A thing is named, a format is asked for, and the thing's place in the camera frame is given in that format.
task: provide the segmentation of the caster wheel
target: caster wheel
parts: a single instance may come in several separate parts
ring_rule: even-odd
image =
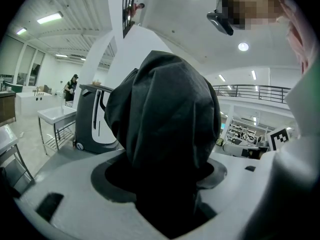
[[[78,150],[84,150],[84,146],[81,143],[77,143],[75,146]]]

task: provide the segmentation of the ceiling light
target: ceiling light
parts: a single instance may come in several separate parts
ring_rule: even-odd
[[[38,19],[37,22],[38,22],[39,24],[43,24],[43,23],[46,23],[46,22],[50,22],[50,21],[54,21],[54,20],[61,19],[62,17],[63,17],[62,13],[61,13],[61,12],[58,12],[58,13],[49,15],[49,16],[47,16],[47,17]]]
[[[254,70],[252,70],[251,73],[252,73],[252,76],[253,76],[253,80],[257,80],[256,72]]]
[[[248,51],[249,45],[245,42],[239,43],[238,48],[240,51],[245,52]]]
[[[68,58],[67,55],[63,55],[63,54],[56,54],[55,56]]]
[[[27,31],[26,28],[22,28],[22,29],[20,29],[16,34],[17,34],[17,35],[21,35],[22,33],[26,32],[26,31]]]
[[[222,75],[219,75],[219,77],[221,78],[222,81],[224,82],[226,81]]]

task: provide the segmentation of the floor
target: floor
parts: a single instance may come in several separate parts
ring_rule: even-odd
[[[53,107],[60,105],[57,96],[55,97]],[[39,130],[38,116],[21,116],[17,114],[16,121],[8,123],[8,125],[19,139],[17,146],[27,168],[35,176],[55,153],[55,151],[49,148],[46,148],[48,155],[45,153]],[[44,141],[46,142],[54,135],[53,127],[41,119],[41,128]],[[72,146],[72,139],[65,145]]]

